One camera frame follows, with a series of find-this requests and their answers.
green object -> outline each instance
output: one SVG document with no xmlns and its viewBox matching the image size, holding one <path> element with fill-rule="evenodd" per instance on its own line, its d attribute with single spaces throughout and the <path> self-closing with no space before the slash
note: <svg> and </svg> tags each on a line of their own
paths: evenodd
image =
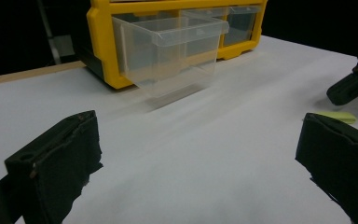
<svg viewBox="0 0 358 224">
<path fill-rule="evenodd" d="M 326 116 L 332 119 L 339 119 L 347 124 L 353 124 L 354 122 L 356 122 L 356 117 L 349 112 L 319 111 L 315 114 Z"/>
</svg>

clear plastic bin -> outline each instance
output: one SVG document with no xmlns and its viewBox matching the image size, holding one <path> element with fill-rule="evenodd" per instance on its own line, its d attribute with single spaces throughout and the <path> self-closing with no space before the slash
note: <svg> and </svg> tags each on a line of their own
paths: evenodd
<svg viewBox="0 0 358 224">
<path fill-rule="evenodd" d="M 259 6 L 248 7 L 213 7 L 183 10 L 183 16 L 218 18 L 227 21 L 229 32 L 225 34 L 223 46 L 238 44 L 251 39 L 255 14 Z"/>
<path fill-rule="evenodd" d="M 123 76 L 153 97 L 211 78 L 219 36 L 227 33 L 228 23 L 191 16 L 158 18 L 113 18 Z"/>
</svg>

dark background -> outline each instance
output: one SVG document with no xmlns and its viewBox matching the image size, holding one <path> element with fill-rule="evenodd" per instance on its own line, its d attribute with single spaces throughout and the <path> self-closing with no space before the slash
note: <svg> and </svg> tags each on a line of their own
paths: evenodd
<svg viewBox="0 0 358 224">
<path fill-rule="evenodd" d="M 55 64 L 48 40 L 69 35 L 70 4 L 41 1 L 52 36 L 37 0 L 0 1 L 0 75 Z M 269 0 L 262 35 L 356 56 L 358 1 Z M 75 55 L 60 58 L 62 63 L 76 60 Z"/>
</svg>

yellow frame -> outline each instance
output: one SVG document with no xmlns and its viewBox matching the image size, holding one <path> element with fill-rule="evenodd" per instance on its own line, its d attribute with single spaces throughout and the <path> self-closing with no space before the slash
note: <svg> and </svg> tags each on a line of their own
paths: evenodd
<svg viewBox="0 0 358 224">
<path fill-rule="evenodd" d="M 261 23 L 266 4 L 267 0 L 159 0 L 127 3 L 91 0 L 91 9 L 87 13 L 87 20 L 94 55 L 102 62 L 103 79 L 115 89 L 121 89 L 130 86 L 132 83 L 122 76 L 118 70 L 112 15 L 123 13 L 142 14 L 186 8 L 261 6 L 261 10 L 255 16 L 255 26 L 251 40 L 226 47 L 223 47 L 223 41 L 220 41 L 217 58 L 227 60 L 257 46 L 261 36 Z"/>
</svg>

table surface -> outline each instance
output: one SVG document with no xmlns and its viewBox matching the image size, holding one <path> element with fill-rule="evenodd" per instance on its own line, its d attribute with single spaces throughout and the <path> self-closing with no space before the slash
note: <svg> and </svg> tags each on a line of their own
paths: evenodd
<svg viewBox="0 0 358 224">
<path fill-rule="evenodd" d="M 356 63 L 262 36 L 218 62 L 210 87 L 176 101 L 114 91 L 85 67 L 0 83 L 0 178 L 15 151 L 95 110 L 104 168 L 63 223 L 350 223 L 295 154 L 307 112 L 358 118 L 358 98 L 334 106 L 325 94 Z"/>
</svg>

